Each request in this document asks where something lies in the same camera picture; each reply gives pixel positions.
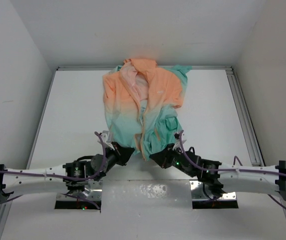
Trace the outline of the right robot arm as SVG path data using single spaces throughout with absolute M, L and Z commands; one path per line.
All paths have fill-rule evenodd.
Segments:
M 286 202 L 286 161 L 272 166 L 228 165 L 204 159 L 188 151 L 169 145 L 161 152 L 150 155 L 160 167 L 175 167 L 208 187 L 213 196 L 231 192 L 257 193 L 277 196 Z

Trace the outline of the orange and teal jacket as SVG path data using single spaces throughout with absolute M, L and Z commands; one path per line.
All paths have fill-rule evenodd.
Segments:
M 176 142 L 191 66 L 160 67 L 152 59 L 130 58 L 103 76 L 105 119 L 113 140 L 148 161 Z

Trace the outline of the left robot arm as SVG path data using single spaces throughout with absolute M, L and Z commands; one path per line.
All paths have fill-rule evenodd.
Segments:
M 113 142 L 103 147 L 102 154 L 83 156 L 49 168 L 11 169 L 0 164 L 0 204 L 40 193 L 80 198 L 91 182 L 100 181 L 114 165 L 126 165 L 133 152 L 133 148 Z

